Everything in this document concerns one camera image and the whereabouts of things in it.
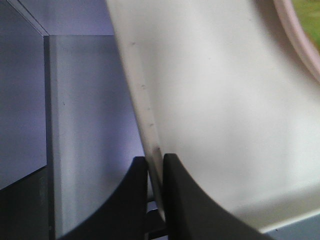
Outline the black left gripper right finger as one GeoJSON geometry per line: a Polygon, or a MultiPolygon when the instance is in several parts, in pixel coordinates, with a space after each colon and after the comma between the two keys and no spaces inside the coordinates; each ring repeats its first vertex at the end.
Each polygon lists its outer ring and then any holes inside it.
{"type": "Polygon", "coordinates": [[[269,240],[213,201],[175,153],[163,158],[163,207],[170,240],[269,240]]]}

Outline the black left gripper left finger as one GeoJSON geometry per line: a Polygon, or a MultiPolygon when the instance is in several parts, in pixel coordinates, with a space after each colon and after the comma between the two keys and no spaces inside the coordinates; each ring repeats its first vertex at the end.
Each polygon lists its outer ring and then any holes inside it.
{"type": "Polygon", "coordinates": [[[148,164],[138,156],[108,200],[61,240],[143,240],[148,199],[148,164]]]}

